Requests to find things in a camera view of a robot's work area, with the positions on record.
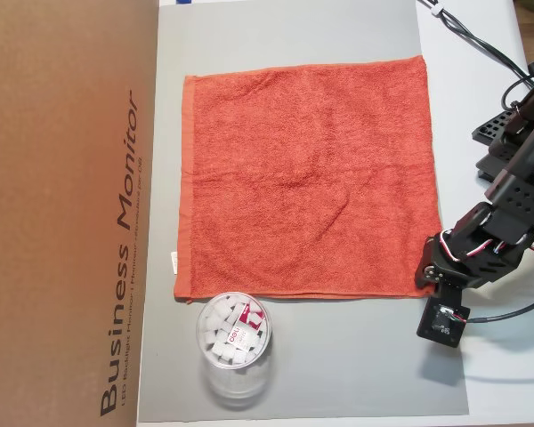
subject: cardboard box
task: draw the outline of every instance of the cardboard box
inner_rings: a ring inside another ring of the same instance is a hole
[[[158,0],[0,2],[0,426],[133,426]]]

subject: towel tag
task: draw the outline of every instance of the towel tag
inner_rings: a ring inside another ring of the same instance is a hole
[[[174,274],[178,274],[178,253],[171,252],[170,256],[172,257],[172,268],[174,269]]]

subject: black cable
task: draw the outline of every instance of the black cable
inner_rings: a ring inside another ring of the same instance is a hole
[[[437,3],[439,3],[438,0],[427,0],[427,2],[432,6],[435,6]],[[508,58],[501,51],[499,51],[499,49],[475,36],[471,31],[469,31],[467,27],[465,27],[465,25],[460,20],[455,18],[455,16],[453,16],[451,13],[443,9],[441,10],[439,17],[441,19],[441,22],[443,22],[443,25],[445,25],[445,27],[449,31],[479,46],[485,53],[494,57],[496,60],[498,60],[498,62],[500,62],[502,65],[514,72],[515,75],[517,75],[521,79],[521,83],[524,82],[529,88],[534,86],[534,82],[532,81],[533,77],[527,75],[510,58]]]
[[[510,86],[508,86],[508,89],[505,90],[505,92],[502,94],[502,97],[500,98],[500,105],[503,110],[505,111],[514,111],[514,107],[518,104],[517,101],[513,101],[510,106],[506,105],[506,97],[508,94],[520,83],[525,82],[529,78],[533,78],[534,74],[530,74],[529,76],[523,77],[520,80],[516,80],[514,83],[512,83]]]
[[[521,314],[527,313],[528,311],[534,310],[534,303],[523,309],[513,311],[511,313],[501,314],[500,316],[493,316],[490,318],[469,318],[466,323],[489,323],[497,322],[499,320],[505,320],[506,318],[514,318],[520,316]]]

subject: towel hem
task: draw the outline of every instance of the towel hem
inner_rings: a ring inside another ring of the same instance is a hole
[[[177,298],[191,297],[192,204],[194,199],[194,95],[195,78],[186,77],[182,95],[182,185],[178,225],[178,276],[174,286]]]

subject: white table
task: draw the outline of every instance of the white table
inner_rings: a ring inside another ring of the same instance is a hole
[[[173,3],[175,1],[160,0],[161,5]],[[445,5],[475,35],[494,44],[516,63],[525,66],[512,1],[447,0]],[[486,147],[471,140],[471,131],[500,112],[500,96],[515,77],[512,72],[450,33],[419,2],[417,15],[429,73],[441,218],[445,227],[451,227],[465,212],[483,200],[482,193],[486,188],[475,178],[474,167],[486,154]],[[510,100],[515,94],[522,96],[522,91],[519,88],[513,92]],[[531,302],[534,302],[533,253],[526,254],[522,266],[497,284],[487,284],[478,291],[467,291],[464,305],[473,309],[474,316],[489,316],[515,310]],[[253,421],[253,424],[338,427],[534,423],[534,311],[490,325],[468,326],[461,349],[470,415],[263,420]],[[237,426],[247,423],[250,422],[231,420],[195,424]],[[150,427],[150,423],[139,425]],[[181,424],[159,425],[167,427]]]

